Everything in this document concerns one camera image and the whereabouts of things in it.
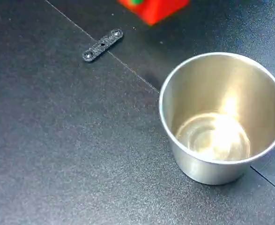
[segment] metal bracket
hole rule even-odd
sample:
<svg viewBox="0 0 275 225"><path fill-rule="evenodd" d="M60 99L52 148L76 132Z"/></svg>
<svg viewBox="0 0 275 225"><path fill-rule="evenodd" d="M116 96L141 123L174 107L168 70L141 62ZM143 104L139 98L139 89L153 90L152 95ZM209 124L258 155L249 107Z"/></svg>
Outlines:
<svg viewBox="0 0 275 225"><path fill-rule="evenodd" d="M124 33L121 29L114 29L104 37L102 37L96 44L94 44L87 51L83 52L82 57L84 61L92 62L100 54L104 53L110 46L123 37Z"/></svg>

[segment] metal cup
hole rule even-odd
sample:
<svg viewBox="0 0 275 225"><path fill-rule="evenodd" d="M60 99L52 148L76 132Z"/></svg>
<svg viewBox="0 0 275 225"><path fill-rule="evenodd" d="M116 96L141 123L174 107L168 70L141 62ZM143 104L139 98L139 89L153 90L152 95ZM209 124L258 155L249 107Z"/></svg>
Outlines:
<svg viewBox="0 0 275 225"><path fill-rule="evenodd" d="M275 78L245 56L182 62L162 86L159 112L178 166L200 183L231 182L275 146Z"/></svg>

